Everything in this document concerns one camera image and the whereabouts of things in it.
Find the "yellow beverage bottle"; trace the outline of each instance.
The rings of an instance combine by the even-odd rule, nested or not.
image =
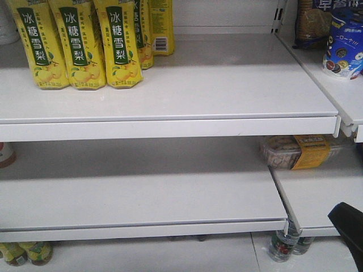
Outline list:
[[[106,85],[104,53],[94,4],[90,0],[50,0],[70,84],[79,90]]]
[[[151,47],[149,0],[135,0],[134,23],[141,69],[146,70],[154,65],[153,49]]]
[[[64,54],[47,0],[8,0],[35,83],[45,90],[69,85]]]
[[[53,255],[50,242],[19,242],[18,245],[27,252],[28,259],[34,265],[47,264]]]
[[[94,0],[101,25],[107,82],[130,88],[142,80],[134,30],[133,0]]]
[[[172,0],[150,0],[153,54],[168,56],[175,50]]]

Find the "water bottle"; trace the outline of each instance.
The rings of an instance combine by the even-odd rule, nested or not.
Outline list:
[[[314,241],[315,237],[300,237],[294,247],[293,254],[303,255],[309,249],[311,243]]]
[[[289,227],[287,234],[284,230],[275,231],[272,235],[271,243],[268,248],[268,254],[275,262],[286,262],[299,240],[299,232],[294,222],[288,219]]]
[[[11,44],[20,38],[5,1],[0,1],[0,45]]]

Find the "store shelf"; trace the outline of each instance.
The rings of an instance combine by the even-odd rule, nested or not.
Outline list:
[[[2,46],[0,141],[336,131],[336,108],[275,35],[182,35],[176,46],[135,87],[98,91],[42,91],[21,43]]]
[[[327,215],[340,202],[363,210],[363,165],[356,150],[342,150],[319,168],[272,174],[302,236],[339,235]]]
[[[0,259],[0,270],[26,272],[259,272],[249,233],[213,235],[204,242],[190,236],[62,241],[54,245],[52,260],[39,267],[26,263],[10,267]]]
[[[312,80],[338,109],[341,129],[347,136],[354,133],[357,142],[363,142],[363,108],[357,97],[363,95],[363,76],[354,80],[340,80],[323,72],[323,50],[293,49],[292,35],[280,36],[281,41],[300,63]]]
[[[1,170],[0,241],[283,229],[255,137],[16,143]]]

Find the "green label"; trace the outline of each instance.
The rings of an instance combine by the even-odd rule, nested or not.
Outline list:
[[[17,10],[27,31],[35,63],[41,66],[49,65],[50,63],[48,61],[44,44],[41,40],[41,34],[39,33],[33,9],[29,7],[22,7]]]
[[[134,24],[135,24],[135,36],[137,48],[143,48],[145,44],[143,43],[143,35],[141,29],[141,0],[135,0],[134,7]]]
[[[107,7],[107,16],[111,28],[113,59],[115,64],[128,64],[122,7]]]
[[[77,66],[87,66],[88,62],[85,54],[85,49],[83,47],[77,8],[60,7],[59,10],[62,14],[63,22],[67,30],[73,64]]]

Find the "white metal shelf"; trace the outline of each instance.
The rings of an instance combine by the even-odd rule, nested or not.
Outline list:
[[[98,91],[42,91],[21,43],[2,46],[0,141],[335,132],[337,110],[276,36],[183,35],[176,46],[135,87]]]
[[[363,76],[354,80],[340,80],[323,72],[324,49],[293,49],[294,36],[280,35],[281,41],[305,69],[316,85],[338,109],[341,129],[347,136],[356,133],[357,142],[363,142],[363,108],[358,97],[363,95]]]
[[[342,150],[319,168],[273,169],[272,174],[302,236],[339,235],[328,214],[340,202],[363,210],[363,165],[354,149]]]
[[[254,137],[16,143],[0,241],[277,230],[286,212]]]

